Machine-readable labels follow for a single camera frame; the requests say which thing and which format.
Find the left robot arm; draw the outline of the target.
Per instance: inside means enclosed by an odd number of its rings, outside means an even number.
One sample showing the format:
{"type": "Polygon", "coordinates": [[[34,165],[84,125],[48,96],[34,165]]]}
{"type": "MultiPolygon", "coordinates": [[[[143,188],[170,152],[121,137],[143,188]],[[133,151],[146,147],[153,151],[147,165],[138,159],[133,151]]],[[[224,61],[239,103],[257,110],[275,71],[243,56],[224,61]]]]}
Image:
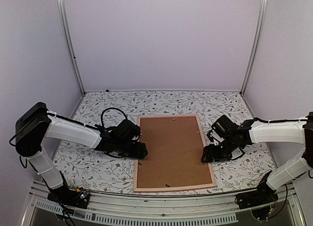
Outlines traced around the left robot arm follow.
{"type": "Polygon", "coordinates": [[[102,113],[100,124],[92,126],[54,113],[44,102],[38,102],[16,121],[15,134],[9,144],[34,167],[61,203],[69,203],[72,191],[45,145],[50,139],[69,141],[111,157],[144,159],[148,151],[145,143],[140,142],[141,129],[125,113],[123,117],[118,125],[106,127],[102,113]]]}

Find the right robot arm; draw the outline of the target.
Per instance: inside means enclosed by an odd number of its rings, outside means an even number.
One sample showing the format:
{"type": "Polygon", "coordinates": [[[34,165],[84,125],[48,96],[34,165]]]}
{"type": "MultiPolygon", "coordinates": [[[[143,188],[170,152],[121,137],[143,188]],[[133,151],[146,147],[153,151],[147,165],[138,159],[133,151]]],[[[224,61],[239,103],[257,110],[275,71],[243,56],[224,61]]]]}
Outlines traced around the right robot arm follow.
{"type": "Polygon", "coordinates": [[[281,120],[248,119],[240,125],[222,115],[207,134],[211,143],[203,148],[201,162],[231,161],[232,152],[258,143],[294,143],[304,149],[285,164],[268,172],[253,193],[256,204],[264,204],[279,187],[313,168],[313,113],[281,120]]]}

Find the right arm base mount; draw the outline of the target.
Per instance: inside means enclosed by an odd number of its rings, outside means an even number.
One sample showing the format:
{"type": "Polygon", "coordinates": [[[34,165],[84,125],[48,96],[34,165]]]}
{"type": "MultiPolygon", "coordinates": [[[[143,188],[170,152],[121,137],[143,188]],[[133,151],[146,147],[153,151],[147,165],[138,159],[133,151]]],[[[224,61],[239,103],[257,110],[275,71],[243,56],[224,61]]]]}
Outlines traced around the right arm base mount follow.
{"type": "Polygon", "coordinates": [[[278,200],[275,190],[270,188],[256,189],[251,192],[240,193],[235,197],[239,209],[251,208],[278,200]]]}

